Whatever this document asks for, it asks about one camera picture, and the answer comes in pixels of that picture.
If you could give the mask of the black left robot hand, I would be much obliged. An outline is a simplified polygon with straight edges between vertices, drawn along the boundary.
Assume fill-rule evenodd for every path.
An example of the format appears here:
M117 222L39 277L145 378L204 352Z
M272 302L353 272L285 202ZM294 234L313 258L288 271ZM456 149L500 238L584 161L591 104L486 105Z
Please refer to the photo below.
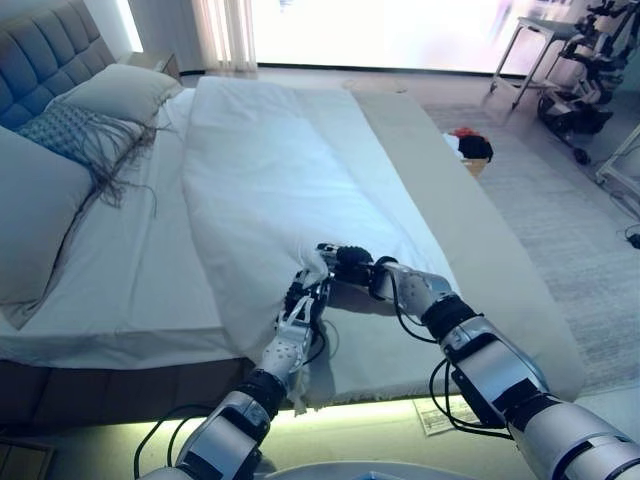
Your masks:
M276 336L294 345L312 345L329 293L328 277L318 279L310 269L297 272L276 319Z

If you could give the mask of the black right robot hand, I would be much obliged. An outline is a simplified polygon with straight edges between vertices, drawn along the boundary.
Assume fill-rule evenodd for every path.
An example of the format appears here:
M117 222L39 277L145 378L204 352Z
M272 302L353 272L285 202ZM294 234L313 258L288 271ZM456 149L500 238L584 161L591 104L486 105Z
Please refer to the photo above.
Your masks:
M319 243L316 252L326 263L333 278L341 283L357 287L378 301L392 301L394 283L387 266L396 259L382 256L374 260L362 247Z

